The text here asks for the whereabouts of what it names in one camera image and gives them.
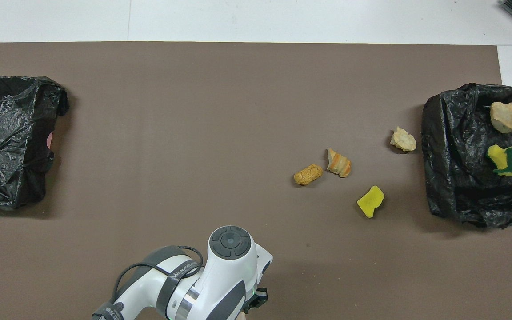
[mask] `brown mat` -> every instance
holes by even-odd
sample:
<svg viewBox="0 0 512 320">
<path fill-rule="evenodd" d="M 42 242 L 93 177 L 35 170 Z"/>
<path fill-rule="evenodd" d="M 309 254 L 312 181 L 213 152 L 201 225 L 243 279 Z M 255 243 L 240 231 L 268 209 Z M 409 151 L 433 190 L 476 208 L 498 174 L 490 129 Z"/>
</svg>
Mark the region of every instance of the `brown mat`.
<svg viewBox="0 0 512 320">
<path fill-rule="evenodd" d="M 48 76 L 72 104 L 47 197 L 0 212 L 1 319 L 89 319 L 124 267 L 206 253 L 227 224 L 274 255 L 250 320 L 512 318 L 512 227 L 431 216 L 420 150 L 388 144 L 397 125 L 420 141 L 429 97 L 500 83 L 495 47 L 8 43 L 0 75 Z M 350 176 L 298 187 L 328 147 Z"/>
</svg>

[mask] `white robotic arm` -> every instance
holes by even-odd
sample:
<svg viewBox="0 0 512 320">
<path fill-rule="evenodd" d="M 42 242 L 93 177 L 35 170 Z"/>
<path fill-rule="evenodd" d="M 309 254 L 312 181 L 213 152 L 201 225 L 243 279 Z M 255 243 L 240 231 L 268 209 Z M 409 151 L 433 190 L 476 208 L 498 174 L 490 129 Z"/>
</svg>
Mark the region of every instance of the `white robotic arm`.
<svg viewBox="0 0 512 320">
<path fill-rule="evenodd" d="M 179 247 L 154 251 L 134 265 L 139 266 L 134 275 L 92 320 L 134 320 L 148 307 L 170 320 L 234 320 L 241 311 L 268 300 L 266 289 L 257 286 L 272 255 L 247 231 L 234 226 L 216 229 L 207 252 L 207 265 L 201 267 Z"/>
</svg>

